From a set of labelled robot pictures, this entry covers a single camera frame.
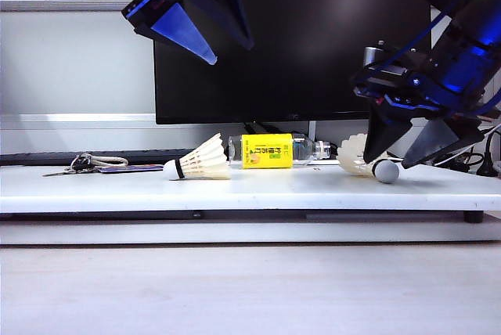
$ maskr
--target monitor stand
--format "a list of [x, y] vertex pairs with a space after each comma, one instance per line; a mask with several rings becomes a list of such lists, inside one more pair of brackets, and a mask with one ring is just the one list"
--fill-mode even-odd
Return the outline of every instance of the monitor stand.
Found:
[[315, 141], [316, 121], [308, 121], [308, 138]]

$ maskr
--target white tabletop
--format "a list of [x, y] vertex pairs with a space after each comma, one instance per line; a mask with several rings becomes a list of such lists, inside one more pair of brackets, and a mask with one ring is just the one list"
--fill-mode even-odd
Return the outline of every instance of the white tabletop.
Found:
[[338, 166], [240, 170], [227, 181], [162, 172], [42, 177], [61, 167], [0, 168], [2, 213], [240, 209], [501, 210], [501, 180], [418, 166], [393, 185]]

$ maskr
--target keyboard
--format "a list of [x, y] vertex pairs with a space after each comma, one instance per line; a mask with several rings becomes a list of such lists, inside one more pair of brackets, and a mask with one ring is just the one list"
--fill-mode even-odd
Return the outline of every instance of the keyboard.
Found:
[[0, 155], [0, 166], [6, 165], [70, 165], [80, 153], [86, 152], [97, 157], [124, 157], [130, 165], [165, 164], [179, 159], [193, 149], [145, 149], [125, 151], [81, 151], [55, 153], [13, 153]]

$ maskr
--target bottle cap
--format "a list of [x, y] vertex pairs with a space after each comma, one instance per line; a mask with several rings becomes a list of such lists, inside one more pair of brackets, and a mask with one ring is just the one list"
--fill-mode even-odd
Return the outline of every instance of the bottle cap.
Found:
[[315, 142], [315, 159], [329, 159], [330, 158], [330, 143], [324, 141]]

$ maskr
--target white feather shuttlecock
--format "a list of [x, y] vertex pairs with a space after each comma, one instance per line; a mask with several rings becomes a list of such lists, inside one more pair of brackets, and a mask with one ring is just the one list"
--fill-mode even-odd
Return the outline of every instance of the white feather shuttlecock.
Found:
[[337, 149], [341, 168], [352, 175], [376, 177], [378, 181], [387, 184], [395, 182], [399, 170], [395, 163], [388, 160], [386, 152], [370, 163], [363, 160], [366, 140], [367, 134], [357, 134], [341, 143], [341, 147]]
[[164, 174], [169, 180], [180, 178], [230, 178], [229, 165], [222, 147], [221, 134], [202, 143], [197, 149], [164, 165]]

